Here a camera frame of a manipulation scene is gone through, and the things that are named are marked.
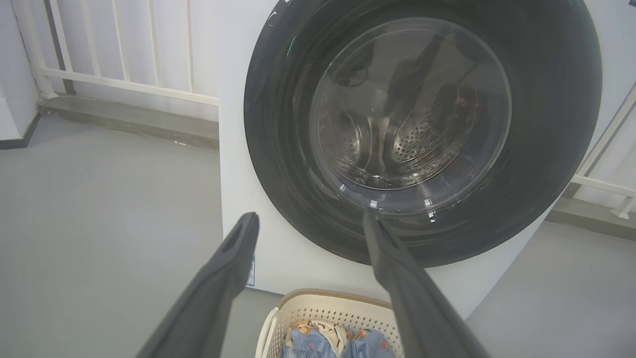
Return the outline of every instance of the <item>beige laundry basket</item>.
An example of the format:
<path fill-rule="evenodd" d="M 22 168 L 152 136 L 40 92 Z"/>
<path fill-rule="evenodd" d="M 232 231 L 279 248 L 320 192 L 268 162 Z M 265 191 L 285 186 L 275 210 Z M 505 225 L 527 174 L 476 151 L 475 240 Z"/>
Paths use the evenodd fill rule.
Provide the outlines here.
<path fill-rule="evenodd" d="M 278 358 L 287 329 L 300 320 L 323 320 L 358 331 L 384 334 L 396 358 L 404 357 L 398 325 L 389 303 L 326 290 L 297 290 L 283 297 L 265 319 L 256 358 Z"/>

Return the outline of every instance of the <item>clothing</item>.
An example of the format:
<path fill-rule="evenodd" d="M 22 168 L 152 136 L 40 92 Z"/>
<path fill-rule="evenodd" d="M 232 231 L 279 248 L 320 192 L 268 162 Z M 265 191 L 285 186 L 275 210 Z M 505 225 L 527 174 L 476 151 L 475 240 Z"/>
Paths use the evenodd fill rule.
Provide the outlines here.
<path fill-rule="evenodd" d="M 285 335 L 279 358 L 394 358 L 389 342 L 374 329 L 355 336 L 323 321 L 301 321 Z"/>

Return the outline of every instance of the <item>basket handle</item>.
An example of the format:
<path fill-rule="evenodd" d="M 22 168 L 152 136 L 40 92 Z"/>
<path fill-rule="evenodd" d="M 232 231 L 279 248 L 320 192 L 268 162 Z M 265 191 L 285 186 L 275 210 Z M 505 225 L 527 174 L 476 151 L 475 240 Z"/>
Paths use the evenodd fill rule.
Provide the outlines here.
<path fill-rule="evenodd" d="M 267 352 L 270 348 L 270 342 L 272 341 L 272 334 L 274 332 L 273 326 L 276 324 L 277 321 L 275 319 L 275 316 L 278 311 L 278 307 L 275 307 L 273 310 L 271 310 L 270 314 L 268 314 L 267 318 L 265 319 L 265 323 L 263 323 L 261 334 L 258 335 L 255 358 L 267 357 Z"/>

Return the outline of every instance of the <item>front-loading washing machine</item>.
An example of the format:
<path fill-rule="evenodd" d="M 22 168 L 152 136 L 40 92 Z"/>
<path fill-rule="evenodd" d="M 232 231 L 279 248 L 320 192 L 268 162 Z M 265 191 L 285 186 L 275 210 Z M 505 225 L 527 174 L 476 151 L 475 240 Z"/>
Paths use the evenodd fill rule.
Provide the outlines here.
<path fill-rule="evenodd" d="M 376 210 L 467 317 L 636 80 L 628 1 L 218 10 L 224 232 L 261 217 L 249 284 L 280 294 L 388 299 L 362 229 Z"/>

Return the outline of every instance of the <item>white railing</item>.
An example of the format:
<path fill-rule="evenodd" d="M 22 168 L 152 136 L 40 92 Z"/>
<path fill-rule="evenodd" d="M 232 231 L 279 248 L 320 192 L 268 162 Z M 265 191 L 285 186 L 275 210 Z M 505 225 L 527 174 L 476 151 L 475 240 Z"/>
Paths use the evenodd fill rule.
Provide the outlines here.
<path fill-rule="evenodd" d="M 143 92 L 147 94 L 156 94 L 159 96 L 173 97 L 178 99 L 184 99 L 187 101 L 211 104 L 218 106 L 219 99 L 205 94 L 197 93 L 194 88 L 194 73 L 193 73 L 193 61 L 192 61 L 192 31 L 191 31 L 191 8 L 190 0 L 183 0 L 186 7 L 186 38 L 184 41 L 187 44 L 187 51 L 184 54 L 187 56 L 188 64 L 188 90 L 177 90 L 163 87 L 161 77 L 161 67 L 159 61 L 159 54 L 157 49 L 157 37 L 155 26 L 155 4 L 154 0 L 146 0 L 148 9 L 148 22 L 150 27 L 150 39 L 152 58 L 153 58 L 153 72 L 155 75 L 155 84 L 148 85 L 145 83 L 132 82 L 130 80 L 130 70 L 128 67 L 128 59 L 126 54 L 126 46 L 124 44 L 125 35 L 122 33 L 121 15 L 120 15 L 120 0 L 111 0 L 113 4 L 114 22 L 117 33 L 117 39 L 119 44 L 119 55 L 121 60 L 121 68 L 123 72 L 123 80 L 116 78 L 108 78 L 102 76 L 100 70 L 99 61 L 97 60 L 97 50 L 95 44 L 95 36 L 92 29 L 92 21 L 90 13 L 88 11 L 88 4 L 86 0 L 78 0 L 81 6 L 81 16 L 84 24 L 86 42 L 88 43 L 88 51 L 92 60 L 93 74 L 88 75 L 85 73 L 74 72 L 71 65 L 71 56 L 69 55 L 69 49 L 66 43 L 66 37 L 64 35 L 64 26 L 62 24 L 62 18 L 60 16 L 60 9 L 57 0 L 50 0 L 51 10 L 53 14 L 53 22 L 55 25 L 55 31 L 59 39 L 60 51 L 62 53 L 62 60 L 65 70 L 49 68 L 46 65 L 43 48 L 39 42 L 38 34 L 36 32 L 35 19 L 33 15 L 33 9 L 31 6 L 31 0 L 19 0 L 15 1 L 15 11 L 17 12 L 18 22 L 20 23 L 20 30 L 23 36 L 25 36 L 25 44 L 28 47 L 29 53 L 34 59 L 31 60 L 31 69 L 42 93 L 45 98 L 57 97 L 53 91 L 50 78 L 63 78 L 66 80 L 79 81 L 93 83 L 96 85 L 104 85 L 109 87 L 115 87 L 118 89 L 133 90 L 136 92 Z"/>
<path fill-rule="evenodd" d="M 578 183 L 588 187 L 613 192 L 625 196 L 623 202 L 611 212 L 621 218 L 629 218 L 628 213 L 636 206 L 636 189 L 625 187 L 622 185 L 616 185 L 613 183 L 605 182 L 590 178 L 588 173 L 592 166 L 600 159 L 603 152 L 615 137 L 616 133 L 620 130 L 623 123 L 629 116 L 630 112 L 634 109 L 636 104 L 636 84 L 632 87 L 632 90 L 627 95 L 625 102 L 621 108 L 616 112 L 616 115 L 610 122 L 609 126 L 605 130 L 605 133 L 600 137 L 598 143 L 594 146 L 588 157 L 583 161 L 579 170 L 572 178 L 572 183 Z"/>

